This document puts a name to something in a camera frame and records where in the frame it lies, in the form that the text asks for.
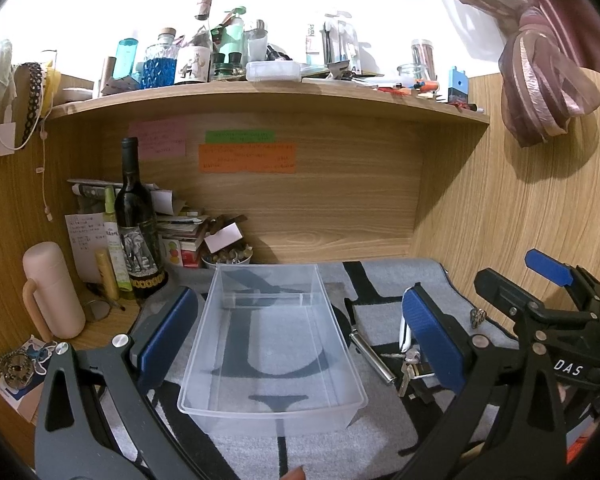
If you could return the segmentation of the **beige insulated bottle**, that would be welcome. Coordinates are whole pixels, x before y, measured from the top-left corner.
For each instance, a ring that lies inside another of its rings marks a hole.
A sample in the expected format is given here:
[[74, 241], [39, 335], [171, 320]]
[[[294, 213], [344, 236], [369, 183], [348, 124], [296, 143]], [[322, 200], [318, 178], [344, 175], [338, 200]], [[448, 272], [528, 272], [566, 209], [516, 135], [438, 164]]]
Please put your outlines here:
[[23, 254], [22, 266], [27, 278], [22, 301], [41, 338], [78, 336], [86, 318], [60, 247], [38, 243]]

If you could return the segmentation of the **stack of books and papers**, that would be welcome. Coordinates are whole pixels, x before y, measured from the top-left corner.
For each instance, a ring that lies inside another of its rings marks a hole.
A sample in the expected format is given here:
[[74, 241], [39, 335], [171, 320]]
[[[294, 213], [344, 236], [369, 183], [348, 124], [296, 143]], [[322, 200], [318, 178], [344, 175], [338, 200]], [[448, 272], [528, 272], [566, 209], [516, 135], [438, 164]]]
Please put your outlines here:
[[[121, 183], [104, 180], [69, 179], [72, 192], [88, 200], [105, 201], [105, 188], [111, 186], [114, 194], [122, 189]], [[146, 184], [151, 194], [157, 216], [157, 229], [162, 244], [163, 258], [171, 266], [196, 269], [200, 267], [199, 231], [209, 219], [203, 210], [189, 208], [185, 200], [177, 198], [173, 191]]]

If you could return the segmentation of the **green tube bottle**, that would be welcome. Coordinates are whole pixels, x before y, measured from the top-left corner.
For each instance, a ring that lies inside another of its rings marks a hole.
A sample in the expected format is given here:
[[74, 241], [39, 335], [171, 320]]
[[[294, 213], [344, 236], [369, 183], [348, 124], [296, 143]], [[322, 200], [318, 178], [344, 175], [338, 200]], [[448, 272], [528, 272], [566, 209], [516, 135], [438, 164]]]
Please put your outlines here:
[[121, 238], [118, 230], [116, 212], [114, 211], [114, 188], [111, 185], [105, 188], [105, 211], [104, 228], [106, 240], [111, 260], [112, 270], [116, 277], [118, 289], [122, 292], [132, 292], [132, 284], [126, 268], [125, 253], [122, 247]]

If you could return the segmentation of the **clear plastic storage bin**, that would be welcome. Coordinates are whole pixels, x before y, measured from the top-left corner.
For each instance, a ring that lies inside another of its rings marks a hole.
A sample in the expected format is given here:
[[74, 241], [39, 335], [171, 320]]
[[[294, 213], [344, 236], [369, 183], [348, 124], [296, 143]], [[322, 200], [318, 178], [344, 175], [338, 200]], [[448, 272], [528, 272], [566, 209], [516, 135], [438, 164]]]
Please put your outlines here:
[[343, 430], [368, 397], [314, 264], [220, 264], [178, 410], [212, 437]]

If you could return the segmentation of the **blue glass bottle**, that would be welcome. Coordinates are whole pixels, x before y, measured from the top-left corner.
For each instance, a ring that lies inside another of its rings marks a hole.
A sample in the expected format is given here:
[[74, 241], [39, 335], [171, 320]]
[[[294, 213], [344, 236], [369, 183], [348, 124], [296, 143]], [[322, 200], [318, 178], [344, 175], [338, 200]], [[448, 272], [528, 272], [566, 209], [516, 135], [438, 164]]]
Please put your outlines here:
[[155, 89], [174, 84], [178, 62], [175, 34], [174, 28], [164, 28], [158, 35], [157, 41], [145, 50], [140, 88]]

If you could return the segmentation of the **pink paper note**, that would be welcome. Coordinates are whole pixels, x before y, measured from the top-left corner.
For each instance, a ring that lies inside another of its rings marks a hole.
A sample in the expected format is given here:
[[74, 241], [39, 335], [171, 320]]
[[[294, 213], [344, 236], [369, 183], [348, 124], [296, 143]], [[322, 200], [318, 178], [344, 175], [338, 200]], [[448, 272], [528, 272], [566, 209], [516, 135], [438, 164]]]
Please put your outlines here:
[[138, 140], [138, 156], [141, 162], [186, 155], [187, 127], [184, 119], [131, 122], [128, 133]]

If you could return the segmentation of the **bowl of small trinkets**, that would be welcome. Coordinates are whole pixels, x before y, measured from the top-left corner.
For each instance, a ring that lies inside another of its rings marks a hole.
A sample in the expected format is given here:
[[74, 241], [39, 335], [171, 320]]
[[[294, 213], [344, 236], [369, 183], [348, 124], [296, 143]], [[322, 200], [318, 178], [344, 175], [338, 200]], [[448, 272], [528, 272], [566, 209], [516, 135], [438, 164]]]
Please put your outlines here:
[[246, 243], [235, 243], [220, 249], [214, 254], [202, 256], [202, 262], [208, 268], [215, 268], [218, 264], [248, 264], [253, 255], [253, 248]]

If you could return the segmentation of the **yellow lip balm stick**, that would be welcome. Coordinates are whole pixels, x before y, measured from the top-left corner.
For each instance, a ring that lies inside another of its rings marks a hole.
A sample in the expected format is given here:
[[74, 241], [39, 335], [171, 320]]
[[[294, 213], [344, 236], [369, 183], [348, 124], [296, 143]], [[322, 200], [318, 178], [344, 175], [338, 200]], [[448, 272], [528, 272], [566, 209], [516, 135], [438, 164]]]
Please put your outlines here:
[[97, 269], [102, 279], [102, 287], [108, 300], [117, 302], [120, 298], [114, 269], [112, 268], [108, 250], [98, 248], [95, 250]]

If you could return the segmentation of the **green paper note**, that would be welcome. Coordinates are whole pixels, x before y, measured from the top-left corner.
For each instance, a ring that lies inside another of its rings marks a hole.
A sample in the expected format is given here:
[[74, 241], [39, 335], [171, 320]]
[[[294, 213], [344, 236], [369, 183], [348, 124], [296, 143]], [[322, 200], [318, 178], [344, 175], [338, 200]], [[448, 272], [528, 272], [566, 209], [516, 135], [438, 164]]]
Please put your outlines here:
[[275, 132], [263, 129], [208, 130], [204, 142], [210, 144], [273, 143]]

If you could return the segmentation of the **dark wine bottle elephant label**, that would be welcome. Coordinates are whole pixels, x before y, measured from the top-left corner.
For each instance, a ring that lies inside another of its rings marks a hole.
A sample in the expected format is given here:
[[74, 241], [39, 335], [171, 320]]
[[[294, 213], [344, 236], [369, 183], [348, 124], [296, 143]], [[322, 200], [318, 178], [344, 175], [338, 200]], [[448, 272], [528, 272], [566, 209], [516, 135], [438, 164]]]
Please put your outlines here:
[[114, 201], [118, 232], [134, 296], [143, 300], [168, 282], [151, 194], [140, 180], [138, 139], [121, 142], [122, 188]]

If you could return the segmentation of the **grey mat with black letters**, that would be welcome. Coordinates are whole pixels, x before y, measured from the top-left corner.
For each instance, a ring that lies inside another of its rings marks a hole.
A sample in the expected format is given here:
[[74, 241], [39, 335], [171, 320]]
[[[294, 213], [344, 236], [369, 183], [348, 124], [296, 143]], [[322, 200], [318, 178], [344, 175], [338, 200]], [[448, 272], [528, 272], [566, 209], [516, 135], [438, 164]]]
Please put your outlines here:
[[160, 386], [147, 393], [166, 429], [212, 479], [388, 479], [415, 454], [452, 401], [439, 379], [404, 396], [351, 344], [366, 337], [400, 366], [401, 300], [424, 286], [469, 333], [515, 341], [427, 259], [238, 266], [173, 273], [199, 304]]

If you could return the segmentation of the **white card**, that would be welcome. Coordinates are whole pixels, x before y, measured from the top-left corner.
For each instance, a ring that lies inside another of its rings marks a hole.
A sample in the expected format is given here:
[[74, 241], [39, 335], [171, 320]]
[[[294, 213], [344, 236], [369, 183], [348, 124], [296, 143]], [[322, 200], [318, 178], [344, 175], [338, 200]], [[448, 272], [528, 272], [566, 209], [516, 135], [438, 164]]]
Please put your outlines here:
[[235, 222], [223, 226], [218, 232], [209, 234], [204, 238], [204, 244], [207, 245], [208, 251], [212, 254], [227, 248], [231, 244], [239, 242], [242, 239], [242, 232]]

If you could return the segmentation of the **round eyeglasses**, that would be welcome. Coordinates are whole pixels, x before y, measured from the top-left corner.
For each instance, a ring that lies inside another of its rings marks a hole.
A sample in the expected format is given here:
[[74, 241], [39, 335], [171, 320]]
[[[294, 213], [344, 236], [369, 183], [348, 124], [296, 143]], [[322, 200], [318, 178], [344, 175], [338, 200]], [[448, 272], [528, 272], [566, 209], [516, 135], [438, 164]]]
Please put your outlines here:
[[125, 311], [125, 306], [119, 300], [109, 299], [96, 284], [85, 284], [79, 292], [79, 300], [88, 322], [101, 321], [111, 311]]

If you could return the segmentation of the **silver metal tube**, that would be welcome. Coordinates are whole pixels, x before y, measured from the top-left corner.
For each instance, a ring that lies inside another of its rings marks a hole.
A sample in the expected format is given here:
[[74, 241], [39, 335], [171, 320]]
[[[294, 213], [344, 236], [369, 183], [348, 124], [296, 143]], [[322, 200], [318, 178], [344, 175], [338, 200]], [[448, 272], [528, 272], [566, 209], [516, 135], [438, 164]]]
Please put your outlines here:
[[385, 384], [392, 385], [396, 381], [396, 375], [393, 374], [393, 371], [390, 370], [384, 362], [382, 362], [382, 359], [357, 328], [351, 330], [350, 341]]

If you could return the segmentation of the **wooden shelf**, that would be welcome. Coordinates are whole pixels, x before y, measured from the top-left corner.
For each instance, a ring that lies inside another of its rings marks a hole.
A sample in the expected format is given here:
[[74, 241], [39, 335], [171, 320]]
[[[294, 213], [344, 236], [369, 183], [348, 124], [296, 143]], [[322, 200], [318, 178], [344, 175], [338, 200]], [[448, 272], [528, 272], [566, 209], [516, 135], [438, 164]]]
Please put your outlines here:
[[431, 100], [346, 82], [215, 81], [137, 90], [56, 106], [50, 119], [149, 119], [210, 113], [309, 113], [489, 125], [490, 117]]

